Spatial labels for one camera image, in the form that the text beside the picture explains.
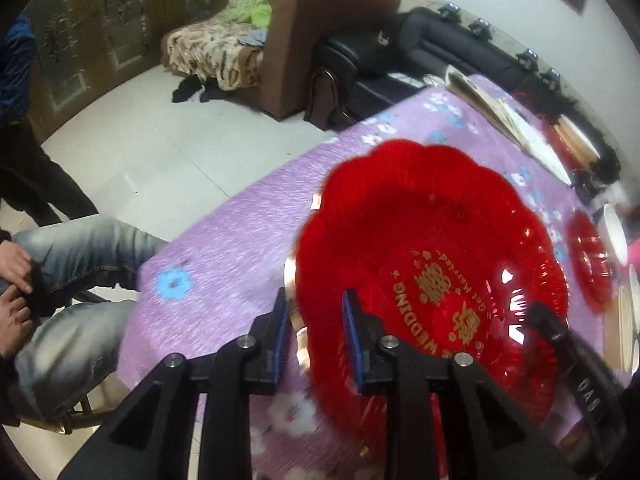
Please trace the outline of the wooden glass door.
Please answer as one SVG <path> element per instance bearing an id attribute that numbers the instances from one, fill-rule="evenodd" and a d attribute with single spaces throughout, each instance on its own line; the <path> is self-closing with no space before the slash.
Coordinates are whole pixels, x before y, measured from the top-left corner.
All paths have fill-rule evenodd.
<path id="1" fill-rule="evenodd" d="M 38 140 L 100 96 L 160 64 L 173 29 L 229 0 L 30 0 L 36 38 L 28 118 Z"/>

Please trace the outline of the cream plastic bowl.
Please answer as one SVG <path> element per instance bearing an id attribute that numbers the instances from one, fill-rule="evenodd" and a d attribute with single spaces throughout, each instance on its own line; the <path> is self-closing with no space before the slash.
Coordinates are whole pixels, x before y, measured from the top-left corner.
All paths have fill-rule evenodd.
<path id="1" fill-rule="evenodd" d="M 633 375 L 639 369 L 639 279 L 632 264 L 618 288 L 616 307 L 620 369 Z"/>

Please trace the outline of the white paper bowl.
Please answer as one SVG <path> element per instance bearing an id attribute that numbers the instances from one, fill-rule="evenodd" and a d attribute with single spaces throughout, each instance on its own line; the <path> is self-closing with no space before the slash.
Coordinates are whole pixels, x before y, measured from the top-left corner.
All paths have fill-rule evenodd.
<path id="1" fill-rule="evenodd" d="M 618 266 L 628 264 L 628 246 L 623 223 L 610 204 L 602 207 L 597 223 L 598 231 L 608 258 Z"/>

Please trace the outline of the large red wedding plate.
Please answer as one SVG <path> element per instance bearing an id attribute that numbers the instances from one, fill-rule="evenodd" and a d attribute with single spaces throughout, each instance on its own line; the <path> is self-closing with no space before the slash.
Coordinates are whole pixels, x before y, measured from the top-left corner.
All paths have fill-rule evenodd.
<path id="1" fill-rule="evenodd" d="M 568 310 L 544 224 L 508 180 L 447 145 L 391 140 L 341 162 L 295 249 L 295 300 L 310 380 L 345 436 L 379 448 L 386 405 L 358 393 L 342 298 L 353 290 L 386 333 L 430 356 L 469 353 L 533 422 L 559 380 L 548 344 L 526 342 L 535 302 Z"/>

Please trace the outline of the seated person in jeans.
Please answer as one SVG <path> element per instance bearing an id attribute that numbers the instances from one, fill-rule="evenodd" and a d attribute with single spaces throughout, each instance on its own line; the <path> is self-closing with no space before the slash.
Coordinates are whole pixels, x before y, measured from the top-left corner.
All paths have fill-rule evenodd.
<path id="1" fill-rule="evenodd" d="M 117 367 L 136 304 L 79 302 L 95 287 L 136 290 L 166 246 L 104 216 L 32 132 L 36 40 L 25 14 L 1 37 L 1 197 L 37 223 L 1 233 L 1 421 L 54 422 Z"/>

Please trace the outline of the green cloth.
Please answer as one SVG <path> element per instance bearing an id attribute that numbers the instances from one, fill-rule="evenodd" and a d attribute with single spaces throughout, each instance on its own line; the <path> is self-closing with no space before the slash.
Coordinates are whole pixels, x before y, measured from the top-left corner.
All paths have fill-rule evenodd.
<path id="1" fill-rule="evenodd" d="M 232 0 L 224 10 L 214 16 L 215 23 L 251 24 L 256 28 L 268 28 L 272 7 L 268 0 Z"/>

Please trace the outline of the small red gold-rimmed plate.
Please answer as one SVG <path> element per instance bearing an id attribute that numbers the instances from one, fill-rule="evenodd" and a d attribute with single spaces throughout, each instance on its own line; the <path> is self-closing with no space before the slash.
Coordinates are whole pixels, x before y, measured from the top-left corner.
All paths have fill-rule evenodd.
<path id="1" fill-rule="evenodd" d="M 613 269 L 598 229 L 576 209 L 568 224 L 568 248 L 574 272 L 590 308 L 602 313 L 613 297 Z"/>

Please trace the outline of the white paper booklet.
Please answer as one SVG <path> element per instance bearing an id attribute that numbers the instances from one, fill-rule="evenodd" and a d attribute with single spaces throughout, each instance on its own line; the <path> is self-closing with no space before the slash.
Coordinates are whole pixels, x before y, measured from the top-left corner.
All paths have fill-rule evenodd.
<path id="1" fill-rule="evenodd" d="M 452 65 L 446 69 L 445 84 L 451 93 L 471 105 L 522 152 L 536 159 L 563 184 L 573 185 L 570 174 L 541 131 L 510 107 L 505 99 L 493 98 Z"/>

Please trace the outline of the black leather sofa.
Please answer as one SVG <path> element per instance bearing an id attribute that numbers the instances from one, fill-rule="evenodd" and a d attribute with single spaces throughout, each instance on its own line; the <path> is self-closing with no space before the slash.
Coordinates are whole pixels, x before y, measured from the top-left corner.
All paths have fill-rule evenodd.
<path id="1" fill-rule="evenodd" d="M 394 15 L 378 32 L 324 37 L 314 46 L 305 118 L 319 129 L 340 131 L 381 113 L 442 78 L 448 67 L 482 75 L 548 124 L 567 117 L 585 133 L 599 158 L 590 166 L 604 184 L 622 172 L 620 158 L 574 96 L 560 73 L 541 70 L 525 49 L 510 54 L 492 41 L 489 25 L 462 26 L 427 8 Z"/>

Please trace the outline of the patterned blanket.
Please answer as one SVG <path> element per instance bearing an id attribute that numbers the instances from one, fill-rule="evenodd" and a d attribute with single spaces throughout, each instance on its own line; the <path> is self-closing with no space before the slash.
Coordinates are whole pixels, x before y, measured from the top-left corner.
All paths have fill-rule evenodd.
<path id="1" fill-rule="evenodd" d="M 224 91 L 257 87 L 262 46 L 242 44 L 251 24 L 201 21 L 174 29 L 160 42 L 162 64 L 177 75 L 213 79 Z"/>

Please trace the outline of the wooden box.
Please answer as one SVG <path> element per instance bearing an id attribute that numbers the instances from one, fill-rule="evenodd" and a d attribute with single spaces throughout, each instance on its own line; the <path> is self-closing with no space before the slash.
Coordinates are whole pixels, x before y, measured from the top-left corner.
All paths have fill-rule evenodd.
<path id="1" fill-rule="evenodd" d="M 551 128 L 558 139 L 556 143 L 570 162 L 570 166 L 591 171 L 601 156 L 585 133 L 564 115 L 561 115 Z"/>

